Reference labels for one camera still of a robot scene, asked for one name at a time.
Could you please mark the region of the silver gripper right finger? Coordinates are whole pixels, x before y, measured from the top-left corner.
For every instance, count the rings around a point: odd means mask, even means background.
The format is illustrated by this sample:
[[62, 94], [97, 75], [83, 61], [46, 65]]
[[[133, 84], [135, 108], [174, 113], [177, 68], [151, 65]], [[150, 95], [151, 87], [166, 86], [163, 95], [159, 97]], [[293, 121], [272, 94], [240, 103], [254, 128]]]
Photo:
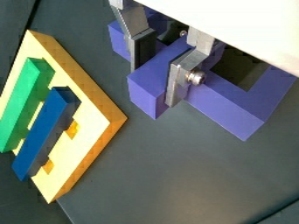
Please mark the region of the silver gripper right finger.
[[190, 85], [200, 86], [206, 81], [202, 70], [205, 60], [225, 46], [210, 34], [190, 27], [188, 45], [193, 46], [170, 65], [165, 103], [174, 107], [188, 96]]

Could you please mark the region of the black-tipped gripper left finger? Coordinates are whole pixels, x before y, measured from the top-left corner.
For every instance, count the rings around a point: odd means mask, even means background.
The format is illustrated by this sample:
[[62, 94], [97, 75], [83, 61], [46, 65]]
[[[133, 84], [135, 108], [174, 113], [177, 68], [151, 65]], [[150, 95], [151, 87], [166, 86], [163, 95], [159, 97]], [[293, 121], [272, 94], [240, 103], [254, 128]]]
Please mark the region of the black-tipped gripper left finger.
[[135, 71], [154, 56], [157, 31], [150, 27], [145, 6], [135, 0], [109, 0], [111, 9], [126, 34], [126, 46]]

